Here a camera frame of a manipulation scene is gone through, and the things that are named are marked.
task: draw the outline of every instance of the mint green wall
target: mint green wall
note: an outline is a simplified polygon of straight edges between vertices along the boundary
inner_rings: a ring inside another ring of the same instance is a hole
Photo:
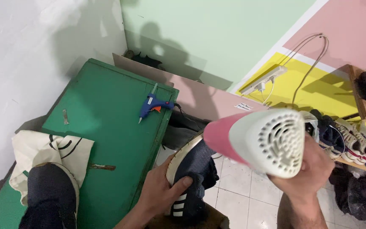
[[[315,0],[121,0],[129,49],[227,90]]]

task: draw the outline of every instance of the power strip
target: power strip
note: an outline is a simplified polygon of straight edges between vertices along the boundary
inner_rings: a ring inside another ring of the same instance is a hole
[[[258,88],[257,86],[259,84],[262,84],[262,85],[263,84],[266,84],[272,77],[273,77],[273,79],[276,79],[278,76],[283,75],[286,72],[287,72],[287,67],[277,66],[272,71],[270,71],[267,74],[265,74],[262,77],[260,77],[257,81],[251,83],[249,86],[247,86],[246,88],[242,89],[240,91],[240,93],[241,94],[244,94],[244,95],[248,95],[251,92],[255,91]]]

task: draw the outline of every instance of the label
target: label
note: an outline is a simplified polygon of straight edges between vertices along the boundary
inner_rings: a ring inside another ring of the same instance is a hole
[[[243,110],[251,110],[252,109],[252,107],[246,105],[245,103],[240,103],[240,104],[236,105],[235,107],[243,109]]]

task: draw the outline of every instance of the green board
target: green board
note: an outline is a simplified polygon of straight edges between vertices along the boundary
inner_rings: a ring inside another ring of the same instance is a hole
[[[114,171],[87,169],[80,189],[79,228],[112,228],[137,202],[171,115],[162,108],[138,124],[140,108],[155,83],[89,59],[44,123],[44,133],[94,140],[89,163],[116,166]],[[163,84],[155,91],[158,99],[173,102],[178,93]],[[18,228],[26,209],[19,199],[19,192],[6,183],[0,192],[0,229]]]

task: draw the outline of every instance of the orange trigger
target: orange trigger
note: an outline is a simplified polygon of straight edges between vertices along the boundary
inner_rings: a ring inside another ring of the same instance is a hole
[[[154,107],[154,108],[152,108],[152,110],[156,110],[157,112],[160,112],[160,106],[156,106],[156,107]]]

